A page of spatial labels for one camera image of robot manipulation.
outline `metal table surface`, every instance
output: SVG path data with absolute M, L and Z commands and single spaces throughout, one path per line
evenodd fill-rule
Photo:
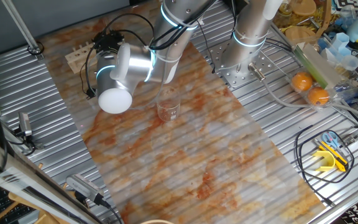
M 203 26 L 209 47 L 219 52 L 224 48 L 225 41 L 230 39 L 233 18 L 229 8 L 217 1 L 205 14 Z M 272 29 L 269 37 L 281 39 Z M 200 29 L 192 37 L 194 46 L 211 64 L 211 59 L 204 43 Z M 30 156 L 34 163 L 43 163 L 43 170 L 60 185 L 65 183 L 67 175 L 80 173 L 101 186 L 108 202 L 112 203 L 108 190 L 89 155 L 89 152 L 76 129 L 68 110 L 58 94 L 55 84 L 44 63 L 36 61 L 29 55 L 27 47 L 21 47 L 12 52 L 0 55 L 0 105 L 2 119 L 10 128 L 18 127 L 17 112 L 27 111 L 36 141 L 43 142 L 45 149 Z M 295 61 L 285 52 L 275 47 L 265 46 L 263 51 L 285 72 L 298 68 Z M 269 86 L 274 93 L 287 102 L 303 101 L 301 96 L 293 91 L 285 79 L 285 75 L 274 67 L 266 76 Z M 279 150 L 294 169 L 299 172 L 293 155 L 294 140 L 298 131 L 313 124 L 313 128 L 302 136 L 300 141 L 324 129 L 333 129 L 341 135 L 347 135 L 355 129 L 354 123 L 346 116 L 333 109 L 316 112 L 309 108 L 287 108 L 274 101 L 256 78 L 247 78 L 243 84 L 230 90 L 242 103 L 244 108 L 260 124 Z M 316 162 L 311 158 L 312 143 L 304 148 L 305 167 Z M 338 203 L 358 189 L 358 142 L 351 150 L 356 158 L 355 165 L 349 176 L 339 184 L 327 184 L 310 179 L 311 184 L 325 197 Z M 328 179 L 340 178 L 342 173 L 335 170 L 326 172 L 322 177 Z M 112 213 L 91 203 L 91 210 L 104 221 Z M 33 223 L 37 214 L 33 213 L 21 220 L 21 223 Z

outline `orange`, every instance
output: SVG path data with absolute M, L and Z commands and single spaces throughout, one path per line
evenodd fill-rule
M 313 85 L 313 79 L 307 72 L 298 72 L 292 77 L 292 85 L 296 91 L 306 91 Z
M 329 100 L 329 94 L 321 87 L 314 87 L 308 93 L 310 103 L 316 106 L 324 105 Z

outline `glass beaker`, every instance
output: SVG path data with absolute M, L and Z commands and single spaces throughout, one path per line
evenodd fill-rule
M 157 98 L 157 113 L 165 122 L 177 119 L 180 112 L 180 93 L 173 87 L 163 87 Z

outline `black cable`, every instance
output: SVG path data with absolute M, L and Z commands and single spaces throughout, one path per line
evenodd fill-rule
M 88 61 L 90 59 L 91 53 L 94 50 L 94 48 L 107 36 L 105 35 L 104 37 L 100 38 L 98 41 L 96 41 L 94 43 L 94 45 L 92 46 L 92 48 L 89 50 L 88 56 L 86 56 L 86 60 L 85 60 L 85 77 L 86 77 L 86 84 L 88 85 L 88 91 L 90 91 L 90 93 L 85 93 L 89 96 L 89 98 L 95 97 L 92 87 L 91 87 L 91 83 L 90 83 L 90 78 L 88 75 Z
M 150 49 L 152 50 L 163 50 L 163 49 L 167 49 L 169 48 L 169 46 L 171 46 L 173 43 L 175 43 L 175 41 L 177 41 L 179 39 L 179 37 L 186 32 L 187 27 L 178 29 L 170 38 L 169 40 L 167 40 L 165 43 L 163 43 L 162 45 L 158 46 L 158 47 L 150 47 Z
M 82 68 L 85 66 L 85 63 L 82 65 L 81 67 L 81 70 L 80 70 L 80 79 L 81 79 L 81 89 L 82 89 L 82 92 L 84 94 L 86 94 L 86 92 L 84 91 L 84 81 L 82 80 L 82 75 L 81 75 L 81 72 L 82 72 Z
M 280 48 L 280 49 L 282 49 L 282 50 L 286 50 L 287 52 L 292 52 L 291 49 L 289 49 L 289 48 L 287 48 L 287 47 L 285 47 L 285 46 L 278 45 L 278 44 L 272 43 L 272 42 L 267 41 L 267 40 L 266 40 L 265 42 L 268 43 L 268 44 L 270 44 L 270 45 L 272 45 L 272 46 L 278 47 L 278 48 Z
M 37 148 L 35 147 L 34 142 L 30 141 L 29 143 L 31 144 L 32 149 L 31 149 L 31 152 L 29 152 L 29 153 L 27 153 L 27 154 L 24 154 L 25 156 L 29 156 L 29 155 L 33 154 L 33 153 L 35 152 L 35 150 L 37 149 Z
M 7 146 L 6 146 L 6 139 L 4 134 L 4 126 L 2 125 L 1 119 L 0 119 L 0 147 L 4 149 L 4 159 L 2 161 L 2 166 L 0 169 L 0 173 L 2 173 L 4 172 L 7 163 Z
M 211 0 L 207 5 L 205 5 L 205 7 L 203 7 L 197 13 L 193 14 L 192 16 L 190 16 L 187 20 L 183 21 L 183 23 L 187 24 L 189 26 L 192 25 L 193 23 L 195 23 L 201 16 L 203 16 L 204 12 L 214 4 L 214 2 L 215 2 L 215 0 Z M 163 36 L 166 36 L 166 35 L 170 34 L 171 32 L 173 32 L 175 29 L 178 29 L 175 32 L 175 34 L 172 35 L 170 40 L 166 41 L 165 43 L 163 43 L 160 46 L 154 46 L 154 45 L 162 37 L 159 37 L 159 38 L 153 40 L 153 42 L 150 44 L 150 49 L 152 49 L 152 50 L 163 50 L 163 49 L 168 48 L 173 43 L 175 43 L 175 41 L 177 41 L 177 39 L 179 39 L 179 37 L 187 30 L 187 28 L 188 27 L 177 26 L 177 27 L 174 27 L 174 29 L 168 30 L 166 33 L 163 34 Z
M 235 0 L 231 0 L 231 5 L 232 5 L 232 13 L 233 13 L 233 19 L 234 19 L 233 30 L 235 30 L 235 29 L 236 29 L 236 25 L 237 25 L 237 14 L 236 14 L 236 3 L 235 3 Z
M 108 209 L 110 209 L 110 211 L 112 211 L 112 213 L 114 214 L 114 216 L 117 218 L 118 222 L 120 224 L 122 224 L 121 219 L 119 218 L 118 214 L 116 213 L 116 211 L 114 211 L 114 209 L 112 209 L 112 207 L 110 206 Z
M 296 161 L 299 165 L 299 168 L 301 170 L 301 173 L 302 173 L 302 177 L 303 179 L 305 180 L 305 182 L 309 185 L 309 187 L 312 189 L 312 191 L 314 193 L 316 193 L 316 195 L 320 196 L 323 201 L 325 201 L 328 205 L 332 206 L 334 203 L 333 201 L 331 201 L 330 199 L 322 196 L 316 189 L 314 189 L 314 187 L 309 183 L 308 179 L 306 178 L 306 175 L 310 176 L 310 177 L 313 177 L 313 178 L 316 178 L 318 180 L 321 180 L 323 182 L 328 182 L 328 183 L 332 183 L 332 184 L 336 184 L 336 183 L 340 183 L 341 181 L 343 181 L 350 173 L 350 171 L 353 169 L 353 165 L 354 165 L 354 155 L 352 153 L 352 151 L 345 145 L 345 142 L 343 141 L 343 139 L 335 132 L 335 131 L 332 131 L 332 130 L 325 130 L 325 131 L 321 131 L 317 134 L 315 134 L 314 136 L 308 138 L 307 140 L 303 141 L 301 144 L 300 144 L 300 147 L 298 149 L 298 140 L 299 140 L 299 137 L 301 136 L 301 134 L 303 132 L 305 132 L 306 130 L 310 129 L 311 127 L 313 127 L 313 125 L 311 126 L 308 126 L 307 128 L 303 129 L 302 131 L 300 131 L 297 135 L 296 135 L 296 138 L 295 138 L 295 155 L 296 155 Z M 336 180 L 336 181 L 332 181 L 332 180 L 326 180 L 326 179 L 323 179 L 323 178 L 320 178 L 320 177 L 317 177 L 315 175 L 312 175 L 312 174 L 309 174 L 307 173 L 304 168 L 303 168 L 303 162 L 302 162 L 302 147 L 305 143 L 311 141 L 312 139 L 314 139 L 315 137 L 325 133 L 325 132 L 328 132 L 328 131 L 332 131 L 334 134 L 336 134 L 339 138 L 339 140 L 341 141 L 342 145 L 347 149 L 347 151 L 349 152 L 350 156 L 351 156 L 351 164 L 348 168 L 348 170 L 346 171 L 346 173 L 344 174 L 344 176 L 342 178 L 340 178 L 339 180 Z
M 146 22 L 149 24 L 149 26 L 151 27 L 151 29 L 152 29 L 152 31 L 153 31 L 153 34 L 154 34 L 154 26 L 153 26 L 153 24 L 152 24 L 148 19 L 146 19 L 144 16 L 141 16 L 141 15 L 135 14 L 135 13 L 124 13 L 124 14 L 122 14 L 122 15 L 120 15 L 120 16 L 115 17 L 112 21 L 110 21 L 110 22 L 107 24 L 107 26 L 103 29 L 102 33 L 106 35 L 106 31 L 107 31 L 107 29 L 111 26 L 111 24 L 113 24 L 113 23 L 116 22 L 119 18 L 124 17 L 124 16 L 137 16 L 137 17 L 142 18 L 144 21 L 146 21 Z
M 209 56 L 211 57 L 212 64 L 214 65 L 214 68 L 212 69 L 212 73 L 215 73 L 215 69 L 216 69 L 215 62 L 214 62 L 214 59 L 212 58 L 211 51 L 209 50 L 208 41 L 207 41 L 207 39 L 206 39 L 206 36 L 205 36 L 204 30 L 203 30 L 203 27 L 201 26 L 200 22 L 197 21 L 197 23 L 198 23 L 198 25 L 200 26 L 201 33 L 202 33 L 203 36 L 204 36 L 205 45 L 206 45 L 206 50 L 209 52 Z
M 266 40 L 275 41 L 275 42 L 277 42 L 277 43 L 279 43 L 279 44 L 282 44 L 282 45 L 286 46 L 286 47 L 289 48 L 289 49 L 292 49 L 292 46 L 290 46 L 290 45 L 288 45 L 288 44 L 286 44 L 286 43 L 284 43 L 284 42 L 282 42 L 282 41 L 275 40 L 275 39 L 269 38 L 269 37 L 266 37 Z
M 134 36 L 136 36 L 136 37 L 142 42 L 142 44 L 143 44 L 144 46 L 147 45 L 146 42 L 144 42 L 144 40 L 143 40 L 139 35 L 137 35 L 134 31 L 127 30 L 127 29 L 116 30 L 116 31 L 117 31 L 117 32 L 128 32 L 128 33 L 130 33 L 130 34 L 133 34 Z

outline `robotic arm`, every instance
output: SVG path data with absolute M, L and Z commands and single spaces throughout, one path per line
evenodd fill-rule
M 253 0 L 239 14 L 220 70 L 248 74 L 248 64 L 262 48 L 272 19 L 283 0 Z M 139 82 L 170 83 L 179 59 L 205 11 L 214 0 L 164 0 L 150 46 L 128 43 L 118 53 L 98 58 L 98 101 L 105 112 L 123 113 L 132 104 Z

